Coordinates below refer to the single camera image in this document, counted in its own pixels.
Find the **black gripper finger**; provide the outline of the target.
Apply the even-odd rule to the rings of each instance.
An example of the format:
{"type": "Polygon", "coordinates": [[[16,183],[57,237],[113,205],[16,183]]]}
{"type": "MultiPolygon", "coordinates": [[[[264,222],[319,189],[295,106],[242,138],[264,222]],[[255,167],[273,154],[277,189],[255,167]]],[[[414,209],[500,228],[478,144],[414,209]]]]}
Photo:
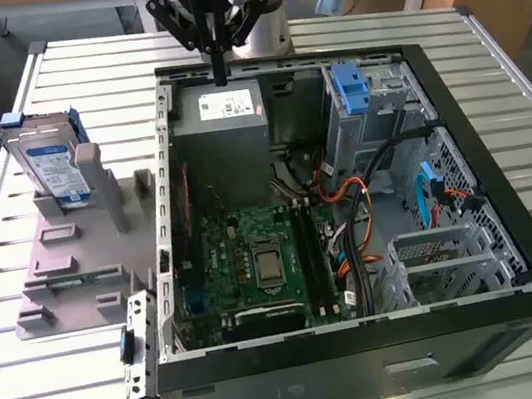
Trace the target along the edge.
{"type": "Polygon", "coordinates": [[[213,41],[204,14],[188,18],[171,0],[146,0],[145,7],[153,19],[164,27],[185,49],[207,55],[211,63],[214,84],[223,86],[219,54],[213,52],[213,41]]]}
{"type": "Polygon", "coordinates": [[[233,6],[224,21],[223,32],[230,40],[221,58],[224,86],[232,61],[280,56],[293,49],[282,0],[254,0],[233,6]]]}

